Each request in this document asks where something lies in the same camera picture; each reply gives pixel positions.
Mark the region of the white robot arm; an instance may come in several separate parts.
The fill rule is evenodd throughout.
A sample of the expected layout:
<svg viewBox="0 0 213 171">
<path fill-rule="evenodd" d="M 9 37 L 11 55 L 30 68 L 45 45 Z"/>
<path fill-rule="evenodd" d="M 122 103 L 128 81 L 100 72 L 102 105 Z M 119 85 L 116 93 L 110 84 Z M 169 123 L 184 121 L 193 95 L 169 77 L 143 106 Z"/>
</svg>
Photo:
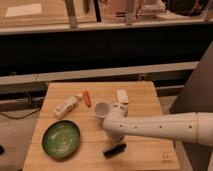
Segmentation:
<svg viewBox="0 0 213 171">
<path fill-rule="evenodd" d="M 213 114 L 206 112 L 127 117 L 124 105 L 113 104 L 103 121 L 103 129 L 112 142 L 133 135 L 213 147 Z"/>
</svg>

